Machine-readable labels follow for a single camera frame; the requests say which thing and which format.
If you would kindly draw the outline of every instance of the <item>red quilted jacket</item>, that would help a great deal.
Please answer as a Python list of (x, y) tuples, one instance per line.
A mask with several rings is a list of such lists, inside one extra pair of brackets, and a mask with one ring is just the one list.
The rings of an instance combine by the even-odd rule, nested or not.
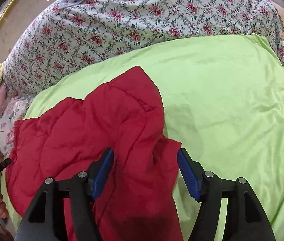
[[(182, 241), (171, 195), (181, 143), (164, 137), (163, 126), (161, 96), (141, 67), (85, 100), (66, 98), (40, 118), (17, 121), (6, 171), (14, 208), (23, 216), (45, 178), (71, 178), (111, 147), (114, 165), (92, 208), (103, 241)], [(69, 202), (64, 210), (75, 241)]]

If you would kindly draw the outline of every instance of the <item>floral bedsheet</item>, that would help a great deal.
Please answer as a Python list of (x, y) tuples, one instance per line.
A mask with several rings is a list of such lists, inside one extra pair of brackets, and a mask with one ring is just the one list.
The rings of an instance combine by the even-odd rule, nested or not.
[(10, 97), (37, 94), (66, 75), (168, 40), (218, 34), (266, 36), (284, 65), (283, 23), (270, 0), (86, 0), (46, 8), (9, 54)]

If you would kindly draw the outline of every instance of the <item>lime green fabric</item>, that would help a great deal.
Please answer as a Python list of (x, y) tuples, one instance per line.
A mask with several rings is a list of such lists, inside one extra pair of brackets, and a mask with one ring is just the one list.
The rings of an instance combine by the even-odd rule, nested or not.
[[(164, 134), (219, 177), (245, 177), (284, 240), (284, 69), (255, 34), (178, 39), (91, 65), (41, 92), (25, 118), (39, 117), (66, 97), (84, 99), (97, 86), (140, 65), (157, 85)], [(200, 204), (181, 175), (173, 198), (188, 240)], [(224, 200), (216, 234), (225, 225)]]
[(7, 188), (6, 188), (6, 182), (5, 182), (5, 171), (3, 171), (3, 173), (1, 174), (1, 178), (0, 178), (0, 190), (1, 190), (1, 193), (3, 195), (3, 201), (6, 203), (6, 206), (7, 206), (7, 210), (8, 210), (8, 214), (9, 214), (9, 217), (10, 219), (12, 220), (13, 222), (13, 225), (14, 225), (14, 229), (15, 229), (15, 232), (17, 231), (17, 228), (19, 226), (19, 224), (21, 223), (22, 221), (22, 218), (21, 216), (15, 211), (12, 203), (10, 202), (10, 199), (9, 199), (9, 196), (8, 196), (8, 193), (7, 193)]

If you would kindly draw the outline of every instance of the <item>blue gripper pad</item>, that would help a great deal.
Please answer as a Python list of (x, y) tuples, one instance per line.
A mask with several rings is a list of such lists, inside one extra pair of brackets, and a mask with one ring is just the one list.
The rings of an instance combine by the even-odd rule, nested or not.
[(178, 151), (178, 166), (181, 171), (182, 177), (186, 184), (187, 190), (191, 197), (193, 197), (196, 201), (200, 199), (200, 189), (198, 179), (194, 175), (192, 168), (190, 167), (188, 161), (186, 160), (185, 156), (183, 155), (182, 151)]
[(94, 179), (92, 191), (93, 200), (96, 200), (102, 194), (106, 180), (109, 177), (109, 172), (113, 166), (113, 162), (114, 153), (113, 150), (110, 149), (103, 161), (103, 164), (101, 165), (100, 170), (97, 173), (97, 176)]

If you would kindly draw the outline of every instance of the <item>metal screw head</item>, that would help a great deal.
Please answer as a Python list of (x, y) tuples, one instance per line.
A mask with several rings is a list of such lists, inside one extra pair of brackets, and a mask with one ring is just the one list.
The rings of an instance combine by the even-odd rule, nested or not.
[(239, 178), (238, 180), (241, 184), (245, 184), (247, 182), (245, 178)]
[(81, 171), (80, 173), (78, 173), (78, 176), (80, 178), (85, 178), (87, 176), (87, 173), (86, 173), (86, 171)]
[(207, 170), (206, 172), (204, 172), (204, 175), (206, 175), (208, 178), (212, 178), (214, 176), (214, 173), (210, 170)]
[(53, 179), (52, 178), (47, 178), (45, 179), (45, 183), (46, 184), (51, 184), (53, 182)]

